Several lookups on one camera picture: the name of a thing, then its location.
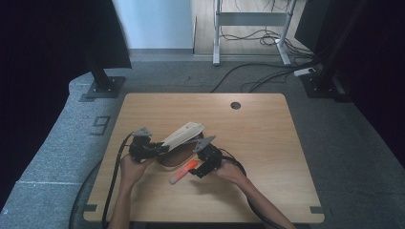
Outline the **person's right hand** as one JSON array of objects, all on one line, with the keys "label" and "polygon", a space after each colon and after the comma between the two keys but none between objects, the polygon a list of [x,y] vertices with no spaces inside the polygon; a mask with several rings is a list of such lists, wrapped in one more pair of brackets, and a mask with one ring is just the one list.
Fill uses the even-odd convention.
[{"label": "person's right hand", "polygon": [[214,176],[226,179],[239,187],[246,185],[247,177],[235,164],[223,160],[221,167],[212,172]]}]

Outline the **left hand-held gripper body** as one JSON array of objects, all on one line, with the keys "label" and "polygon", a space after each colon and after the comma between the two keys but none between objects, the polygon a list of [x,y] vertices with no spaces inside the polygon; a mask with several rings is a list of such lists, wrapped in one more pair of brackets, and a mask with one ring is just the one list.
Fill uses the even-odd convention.
[{"label": "left hand-held gripper body", "polygon": [[150,142],[152,133],[146,127],[134,131],[131,136],[133,140],[130,144],[129,153],[135,162],[141,163],[144,159],[159,155],[156,144]]}]

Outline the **white metal desk frame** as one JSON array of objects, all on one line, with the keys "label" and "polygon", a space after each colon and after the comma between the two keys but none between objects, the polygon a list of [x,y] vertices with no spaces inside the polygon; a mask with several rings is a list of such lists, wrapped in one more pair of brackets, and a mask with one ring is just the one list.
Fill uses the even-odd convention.
[{"label": "white metal desk frame", "polygon": [[213,65],[219,66],[220,61],[220,31],[222,26],[265,26],[280,27],[282,32],[279,38],[275,39],[277,51],[285,66],[291,64],[285,43],[287,40],[288,28],[293,16],[297,0],[290,0],[286,12],[222,12],[222,0],[214,0],[214,44],[213,44]]}]

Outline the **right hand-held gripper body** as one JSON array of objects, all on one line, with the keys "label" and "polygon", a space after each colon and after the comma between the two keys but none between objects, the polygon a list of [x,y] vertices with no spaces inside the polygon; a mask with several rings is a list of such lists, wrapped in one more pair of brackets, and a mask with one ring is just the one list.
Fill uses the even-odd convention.
[{"label": "right hand-held gripper body", "polygon": [[197,154],[198,159],[202,162],[200,166],[204,170],[213,170],[221,166],[221,151],[212,144],[215,136],[208,136],[197,140],[197,145],[193,150]]}]

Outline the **person's left hand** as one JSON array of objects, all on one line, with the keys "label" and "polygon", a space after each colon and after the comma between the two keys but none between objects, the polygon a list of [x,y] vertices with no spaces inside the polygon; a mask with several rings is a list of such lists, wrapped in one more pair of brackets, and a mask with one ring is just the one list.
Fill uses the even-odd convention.
[{"label": "person's left hand", "polygon": [[149,158],[141,163],[135,162],[129,155],[124,156],[120,160],[120,187],[132,188],[143,176],[147,167],[154,162],[154,159]]}]

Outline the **black stand with base plate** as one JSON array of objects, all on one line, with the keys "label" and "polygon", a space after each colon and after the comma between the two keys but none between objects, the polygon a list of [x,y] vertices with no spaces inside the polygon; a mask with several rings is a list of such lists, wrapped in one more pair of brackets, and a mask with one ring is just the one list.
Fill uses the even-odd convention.
[{"label": "black stand with base plate", "polygon": [[307,1],[295,37],[313,52],[313,59],[322,65],[320,71],[301,77],[308,97],[338,96],[332,79],[351,17],[351,0]]},{"label": "black stand with base plate", "polygon": [[125,77],[108,76],[88,49],[84,51],[84,57],[94,81],[88,92],[83,94],[80,100],[94,101],[97,98],[117,98],[125,82]]}]

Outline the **white power strip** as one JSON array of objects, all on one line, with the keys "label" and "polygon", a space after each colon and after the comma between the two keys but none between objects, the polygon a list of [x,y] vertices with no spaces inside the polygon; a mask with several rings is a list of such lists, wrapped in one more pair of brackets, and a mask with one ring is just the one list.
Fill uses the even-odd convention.
[{"label": "white power strip", "polygon": [[316,70],[314,68],[305,68],[301,70],[294,71],[293,75],[298,77],[305,74],[315,73]]}]

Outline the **dark curtain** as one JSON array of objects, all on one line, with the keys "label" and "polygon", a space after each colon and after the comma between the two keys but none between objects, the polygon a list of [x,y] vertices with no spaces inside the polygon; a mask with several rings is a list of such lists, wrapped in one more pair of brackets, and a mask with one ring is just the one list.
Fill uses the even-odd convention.
[{"label": "dark curtain", "polygon": [[351,0],[352,17],[332,79],[394,155],[405,161],[405,0]]},{"label": "dark curtain", "polygon": [[69,84],[131,61],[113,0],[0,0],[0,208],[46,139]]}]

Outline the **orange highlighter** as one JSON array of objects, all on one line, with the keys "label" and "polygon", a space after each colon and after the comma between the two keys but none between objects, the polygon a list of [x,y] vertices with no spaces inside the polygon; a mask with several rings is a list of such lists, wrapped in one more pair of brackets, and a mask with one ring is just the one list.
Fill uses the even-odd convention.
[{"label": "orange highlighter", "polygon": [[173,176],[169,178],[169,183],[176,184],[188,174],[189,170],[195,169],[197,166],[198,162],[195,159],[190,160],[186,165],[180,168]]}]

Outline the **beige pencil case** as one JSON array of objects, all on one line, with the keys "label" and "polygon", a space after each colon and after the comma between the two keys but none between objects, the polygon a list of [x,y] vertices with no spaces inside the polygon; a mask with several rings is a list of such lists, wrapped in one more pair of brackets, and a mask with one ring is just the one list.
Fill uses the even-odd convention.
[{"label": "beige pencil case", "polygon": [[182,166],[193,155],[192,146],[198,138],[203,138],[204,125],[188,122],[163,140],[163,146],[169,147],[169,152],[157,157],[157,163],[165,170],[171,171]]}]

